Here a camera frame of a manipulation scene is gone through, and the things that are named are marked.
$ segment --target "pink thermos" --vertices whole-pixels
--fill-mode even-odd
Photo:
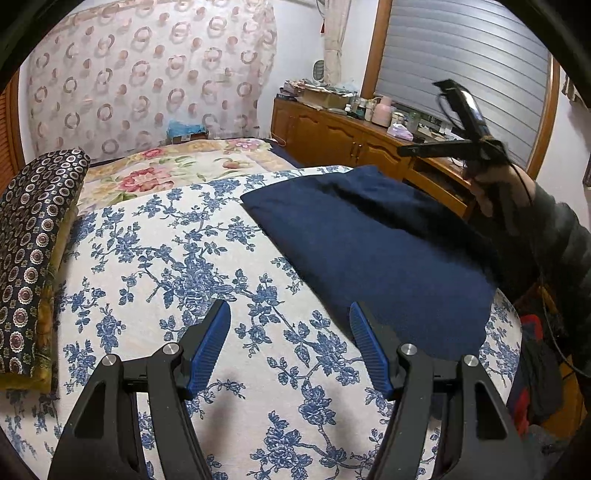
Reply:
[[[382,127],[389,127],[390,120],[392,119],[392,109],[390,108],[391,103],[392,99],[390,97],[382,97],[379,104],[375,106],[374,115],[371,118],[371,121],[377,125],[382,125]]]

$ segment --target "folded blue towel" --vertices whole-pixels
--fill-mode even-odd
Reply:
[[[241,199],[350,338],[349,307],[363,301],[428,355],[478,354],[496,254],[428,195],[367,166],[282,181]]]

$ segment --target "pillow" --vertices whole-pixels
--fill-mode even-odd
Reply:
[[[88,166],[81,150],[44,154],[0,200],[0,389],[51,388],[54,278]]]

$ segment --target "person's arm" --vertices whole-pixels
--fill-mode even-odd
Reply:
[[[543,280],[555,294],[569,333],[573,365],[591,375],[591,233],[581,226],[568,205],[556,203],[554,197],[520,169],[492,168],[476,180],[480,184],[511,186],[512,198],[518,207],[519,235],[529,240]],[[492,203],[482,188],[475,183],[473,192],[482,212],[490,216]],[[585,406],[590,410],[591,381],[579,374],[577,379]]]

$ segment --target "sheer curtain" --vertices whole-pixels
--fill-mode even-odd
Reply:
[[[326,0],[324,14],[324,81],[340,82],[340,57],[351,0]]]
[[[31,55],[35,152],[124,157],[162,144],[172,119],[257,137],[276,48],[271,0],[122,0],[70,15]]]

